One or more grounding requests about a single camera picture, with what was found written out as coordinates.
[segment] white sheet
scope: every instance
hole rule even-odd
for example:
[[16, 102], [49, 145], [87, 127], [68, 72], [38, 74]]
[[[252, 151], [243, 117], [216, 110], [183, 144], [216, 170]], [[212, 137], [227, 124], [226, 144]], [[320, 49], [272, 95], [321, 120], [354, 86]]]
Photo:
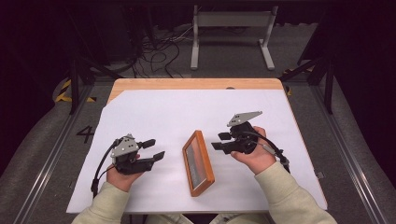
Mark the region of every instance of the white sheet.
[[[97, 166], [116, 138], [131, 133], [136, 141], [156, 139], [139, 150], [141, 158], [165, 151], [152, 171], [137, 179], [125, 212], [133, 214], [186, 212], [259, 212], [268, 202], [253, 173], [231, 156], [214, 150], [218, 133], [228, 132], [237, 113], [262, 111], [249, 122], [261, 126], [267, 137], [290, 160], [291, 174], [318, 205], [327, 209], [304, 141], [282, 90], [157, 90], [124, 91], [107, 105], [95, 131], [90, 152], [78, 177], [67, 213], [79, 213], [92, 203], [91, 183]], [[204, 134], [215, 183], [199, 197], [189, 192], [181, 149], [194, 130]], [[108, 156], [102, 171], [111, 163]], [[99, 188], [105, 181], [102, 177]]]

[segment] picture frame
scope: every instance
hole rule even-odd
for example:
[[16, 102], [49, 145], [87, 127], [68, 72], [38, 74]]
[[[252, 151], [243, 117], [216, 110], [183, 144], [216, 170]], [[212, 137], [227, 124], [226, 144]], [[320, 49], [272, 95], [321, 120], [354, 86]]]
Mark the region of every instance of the picture frame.
[[215, 182], [204, 136], [200, 130], [194, 131], [184, 145], [182, 152], [191, 197], [197, 197]]

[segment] person's hand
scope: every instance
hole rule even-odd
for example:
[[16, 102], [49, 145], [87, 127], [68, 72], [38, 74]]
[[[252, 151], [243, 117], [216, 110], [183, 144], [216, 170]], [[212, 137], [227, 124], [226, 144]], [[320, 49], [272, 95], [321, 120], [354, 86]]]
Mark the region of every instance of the person's hand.
[[[265, 135], [265, 130], [260, 127], [253, 127], [256, 132]], [[267, 145], [268, 143], [263, 139], [259, 138], [259, 144], [254, 148], [253, 152], [250, 154], [244, 154], [241, 152], [233, 151], [231, 152], [231, 156], [234, 157], [237, 161], [240, 161], [247, 165], [247, 167], [255, 174], [259, 174], [262, 171], [266, 170], [272, 164], [276, 162], [275, 156], [269, 153], [267, 150], [262, 148], [262, 145]]]
[[109, 169], [106, 174], [106, 181], [109, 184], [112, 184], [117, 189], [120, 189], [125, 192], [129, 192], [129, 189], [132, 186], [132, 183], [136, 181], [136, 179], [141, 176], [143, 173], [133, 174], [133, 175], [123, 175], [120, 174], [113, 164], [107, 167]]

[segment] beige sleeve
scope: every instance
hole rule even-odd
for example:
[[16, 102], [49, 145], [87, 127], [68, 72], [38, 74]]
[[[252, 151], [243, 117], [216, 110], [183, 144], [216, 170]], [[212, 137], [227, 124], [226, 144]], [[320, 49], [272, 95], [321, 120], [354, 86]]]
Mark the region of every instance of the beige sleeve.
[[128, 199], [129, 193], [105, 182], [92, 205], [76, 216], [72, 223], [120, 223]]
[[336, 223], [277, 161], [255, 176], [275, 223]]

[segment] orange frame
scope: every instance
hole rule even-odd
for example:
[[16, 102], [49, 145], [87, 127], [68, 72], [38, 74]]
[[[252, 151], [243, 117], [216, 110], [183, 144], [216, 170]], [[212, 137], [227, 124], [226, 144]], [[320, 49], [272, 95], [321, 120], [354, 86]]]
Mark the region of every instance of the orange frame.
[[[191, 168], [187, 157], [187, 149], [190, 146], [194, 151], [194, 156], [198, 156], [195, 157], [194, 160], [196, 166], [201, 166], [198, 167], [199, 168], [198, 172], [200, 173], [199, 175], [204, 176], [204, 179], [196, 187], [194, 187], [192, 184]], [[210, 164], [209, 156], [207, 155], [205, 140], [204, 140], [204, 136], [202, 135], [202, 132], [196, 130], [190, 137], [189, 141], [187, 141], [187, 143], [184, 145], [182, 151], [183, 151], [184, 163], [186, 165], [187, 177], [189, 179], [191, 197], [197, 197], [215, 182], [215, 176], [213, 174], [212, 165]]]

